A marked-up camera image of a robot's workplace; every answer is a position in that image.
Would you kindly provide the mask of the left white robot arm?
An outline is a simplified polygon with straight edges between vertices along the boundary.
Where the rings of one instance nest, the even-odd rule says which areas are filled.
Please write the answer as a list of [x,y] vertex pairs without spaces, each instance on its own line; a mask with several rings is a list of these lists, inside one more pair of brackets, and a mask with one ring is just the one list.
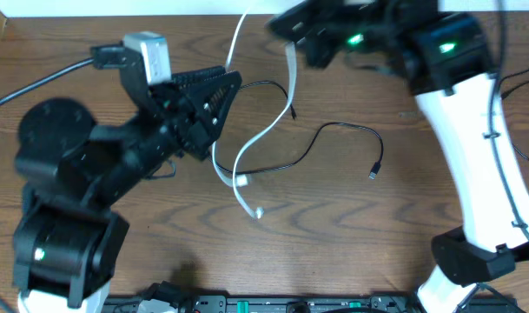
[[109,294],[129,223],[112,206],[172,156],[207,158],[241,75],[221,66],[151,83],[139,63],[120,80],[137,112],[99,124],[71,98],[46,100],[19,126],[23,217],[13,236],[22,312],[98,312]]

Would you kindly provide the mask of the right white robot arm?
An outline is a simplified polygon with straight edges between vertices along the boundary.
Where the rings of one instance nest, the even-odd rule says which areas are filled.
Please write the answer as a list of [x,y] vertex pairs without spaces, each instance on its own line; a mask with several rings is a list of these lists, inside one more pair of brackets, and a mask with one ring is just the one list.
[[455,312],[529,261],[529,192],[501,103],[501,62],[479,21],[434,1],[304,1],[268,25],[316,69],[341,52],[387,56],[443,150],[463,224],[431,243],[436,262],[417,292],[425,312]]

